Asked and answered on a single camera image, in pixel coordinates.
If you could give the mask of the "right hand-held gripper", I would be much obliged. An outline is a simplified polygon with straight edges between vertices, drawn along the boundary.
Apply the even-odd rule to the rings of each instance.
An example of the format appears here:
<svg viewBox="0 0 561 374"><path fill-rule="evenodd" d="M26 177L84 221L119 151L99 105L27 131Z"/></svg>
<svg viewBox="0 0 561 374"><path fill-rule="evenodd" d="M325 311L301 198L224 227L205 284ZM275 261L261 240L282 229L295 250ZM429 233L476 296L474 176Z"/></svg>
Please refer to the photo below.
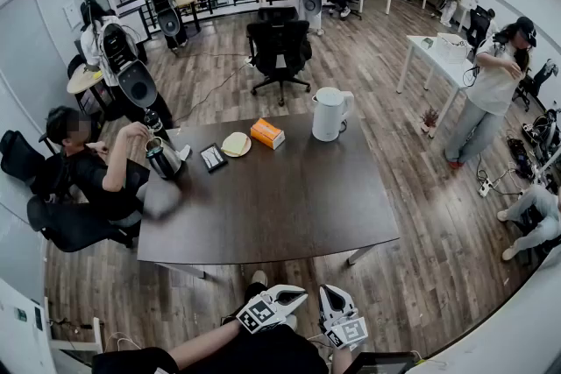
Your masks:
<svg viewBox="0 0 561 374"><path fill-rule="evenodd" d="M345 290L320 285L319 309L319 327L335 349L355 349L368 337L366 320L359 316L352 296Z"/></svg>

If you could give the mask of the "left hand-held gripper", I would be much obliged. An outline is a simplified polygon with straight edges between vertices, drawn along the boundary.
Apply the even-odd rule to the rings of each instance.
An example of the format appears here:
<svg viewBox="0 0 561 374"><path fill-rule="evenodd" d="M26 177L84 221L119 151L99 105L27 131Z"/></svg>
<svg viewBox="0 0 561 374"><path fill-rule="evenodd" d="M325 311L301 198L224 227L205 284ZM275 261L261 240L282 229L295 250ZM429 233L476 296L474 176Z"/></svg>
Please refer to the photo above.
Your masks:
<svg viewBox="0 0 561 374"><path fill-rule="evenodd" d="M236 314L236 319L250 334L264 332L284 324L307 298L308 293L299 286L273 286L251 297Z"/></svg>

